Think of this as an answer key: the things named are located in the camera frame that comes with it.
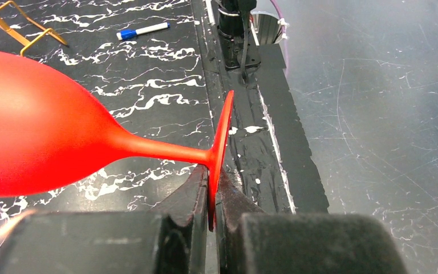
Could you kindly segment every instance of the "blue marker cap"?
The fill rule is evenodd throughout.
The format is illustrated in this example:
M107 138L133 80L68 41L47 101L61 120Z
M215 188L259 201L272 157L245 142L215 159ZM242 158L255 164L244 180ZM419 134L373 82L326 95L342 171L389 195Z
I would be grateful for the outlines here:
M119 40L126 40L137 36L137 32L135 30L122 30L116 36Z

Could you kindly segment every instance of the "gold wire stand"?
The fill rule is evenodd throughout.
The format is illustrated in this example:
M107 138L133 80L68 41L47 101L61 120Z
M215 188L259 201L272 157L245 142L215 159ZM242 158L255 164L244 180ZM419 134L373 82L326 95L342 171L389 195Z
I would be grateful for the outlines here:
M45 29L43 26L41 26L40 24L36 23L34 20L29 18L27 14L14 1L7 1L6 3L2 4L0 6L0 10L8 5L13 5L29 22L31 22L33 25L43 30L43 32L39 34L36 38L34 38L32 41L29 41L24 36L20 35L17 31L9 27L9 25L6 22L4 22L4 20L0 17L0 28L3 31L7 32L7 34L9 34L11 37L16 39L19 43L23 44L24 47L21 50L21 56L23 56L24 52L27 49L29 49L32 45L34 45L34 43L36 43L38 40L43 38L43 36L45 36L46 34L50 34L52 37L54 37L63 45L65 46L68 45L68 43L66 43L66 41L55 30L51 28Z

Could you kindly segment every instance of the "white marker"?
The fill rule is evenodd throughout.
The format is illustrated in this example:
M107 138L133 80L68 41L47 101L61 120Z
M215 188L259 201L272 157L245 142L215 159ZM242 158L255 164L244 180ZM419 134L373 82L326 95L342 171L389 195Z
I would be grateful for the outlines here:
M118 40L122 41L125 39L130 39L130 38L139 36L141 34L151 33L153 31L157 31L157 30L168 29L170 27L171 27L171 24L169 22L164 22L164 23L156 24L156 25L149 26L149 27L143 27L143 28L138 29L138 30L122 30L121 32L116 33L116 36L118 37Z

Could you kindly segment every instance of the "scratched gray surface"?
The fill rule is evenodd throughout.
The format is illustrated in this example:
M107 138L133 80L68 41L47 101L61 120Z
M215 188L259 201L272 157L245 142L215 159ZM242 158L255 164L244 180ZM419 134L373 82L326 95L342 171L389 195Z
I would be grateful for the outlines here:
M438 0L280 6L329 211L382 220L411 273L438 273Z

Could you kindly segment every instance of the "black foam pad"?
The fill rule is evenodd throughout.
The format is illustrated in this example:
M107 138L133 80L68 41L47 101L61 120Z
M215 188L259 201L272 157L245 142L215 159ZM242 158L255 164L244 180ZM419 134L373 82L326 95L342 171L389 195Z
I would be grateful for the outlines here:
M370 217L245 213L238 229L238 272L407 273L392 238Z

